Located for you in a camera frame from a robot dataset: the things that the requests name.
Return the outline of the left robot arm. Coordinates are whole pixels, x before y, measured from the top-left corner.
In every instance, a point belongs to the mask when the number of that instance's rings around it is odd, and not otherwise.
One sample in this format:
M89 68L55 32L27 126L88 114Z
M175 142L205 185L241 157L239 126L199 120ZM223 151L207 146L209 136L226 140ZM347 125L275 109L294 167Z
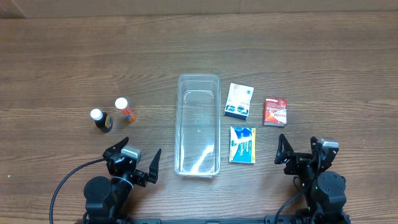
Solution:
M103 153L110 179L97 176L87 182L83 190L86 198L84 223L134 223L122 214L122 208L136 185L145 187L156 183L159 175L161 150L154 156L149 171L137 169L141 151L128 146L126 137Z

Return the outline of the dark bottle white cap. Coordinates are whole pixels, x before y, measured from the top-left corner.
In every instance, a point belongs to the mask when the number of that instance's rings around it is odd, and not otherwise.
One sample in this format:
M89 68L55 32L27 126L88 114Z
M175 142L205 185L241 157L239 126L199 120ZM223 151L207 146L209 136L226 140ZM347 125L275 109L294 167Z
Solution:
M108 133L113 128L113 119L109 114L102 112L100 109L92 109L91 118L95 121L95 125L104 133Z

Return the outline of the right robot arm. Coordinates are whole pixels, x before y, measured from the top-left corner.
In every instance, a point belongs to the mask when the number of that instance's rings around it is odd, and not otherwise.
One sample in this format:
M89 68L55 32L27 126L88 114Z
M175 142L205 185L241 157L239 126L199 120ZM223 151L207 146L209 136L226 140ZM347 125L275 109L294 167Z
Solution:
M346 179L329 171L339 151L333 139L310 138L310 152L295 152L284 134L279 136L275 164L285 164L284 174L300 181L298 193L277 211L272 223L350 223L343 211L346 203ZM285 207L300 197L305 197L307 207L293 215L282 216Z

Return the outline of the blue yellow VapoDrops box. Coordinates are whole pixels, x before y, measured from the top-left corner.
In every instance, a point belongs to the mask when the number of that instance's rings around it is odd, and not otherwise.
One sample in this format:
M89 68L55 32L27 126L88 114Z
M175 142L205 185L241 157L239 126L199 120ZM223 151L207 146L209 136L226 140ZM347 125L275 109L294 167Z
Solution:
M256 162L256 128L230 127L229 162Z

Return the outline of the red medicine box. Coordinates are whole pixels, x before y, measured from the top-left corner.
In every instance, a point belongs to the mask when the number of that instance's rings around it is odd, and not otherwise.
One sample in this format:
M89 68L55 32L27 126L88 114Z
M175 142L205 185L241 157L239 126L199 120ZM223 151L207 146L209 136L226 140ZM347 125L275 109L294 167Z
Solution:
M263 120L266 126L285 127L287 124L287 100L282 98L266 98Z

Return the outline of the orange tube white cap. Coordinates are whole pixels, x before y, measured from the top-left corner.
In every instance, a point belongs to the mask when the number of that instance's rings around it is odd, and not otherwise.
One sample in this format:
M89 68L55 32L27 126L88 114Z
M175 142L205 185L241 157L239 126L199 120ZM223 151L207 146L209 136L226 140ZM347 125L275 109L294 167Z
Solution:
M136 115L134 114L133 110L129 107L127 99L120 97L115 100L115 107L119 109L122 114L125 116L125 118L130 122L130 123L135 123L137 118Z

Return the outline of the clear plastic container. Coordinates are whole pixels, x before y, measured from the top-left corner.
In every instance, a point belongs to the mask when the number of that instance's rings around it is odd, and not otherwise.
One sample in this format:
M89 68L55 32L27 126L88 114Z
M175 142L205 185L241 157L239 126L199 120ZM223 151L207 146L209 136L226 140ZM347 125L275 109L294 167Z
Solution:
M178 79L175 121L175 172L212 178L220 171L220 79L183 74Z

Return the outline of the white and blue medicine box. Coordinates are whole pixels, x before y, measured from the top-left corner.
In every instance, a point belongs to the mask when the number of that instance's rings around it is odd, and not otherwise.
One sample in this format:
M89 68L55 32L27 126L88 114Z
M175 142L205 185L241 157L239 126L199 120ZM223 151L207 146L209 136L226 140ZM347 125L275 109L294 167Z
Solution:
M230 83L224 115L247 120L254 88Z

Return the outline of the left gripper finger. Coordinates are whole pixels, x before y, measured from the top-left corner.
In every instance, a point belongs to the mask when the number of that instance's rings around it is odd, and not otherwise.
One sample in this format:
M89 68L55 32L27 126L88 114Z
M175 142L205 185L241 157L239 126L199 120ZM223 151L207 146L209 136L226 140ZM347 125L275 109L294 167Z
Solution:
M157 151L157 154L153 158L150 166L149 166L149 173L148 173L148 182L155 184L158 180L159 176L159 161L161 157L161 149Z
M128 141L129 141L129 138L125 137L120 142L107 148L103 153L103 157L111 157L114 153L121 152L122 148L128 143Z

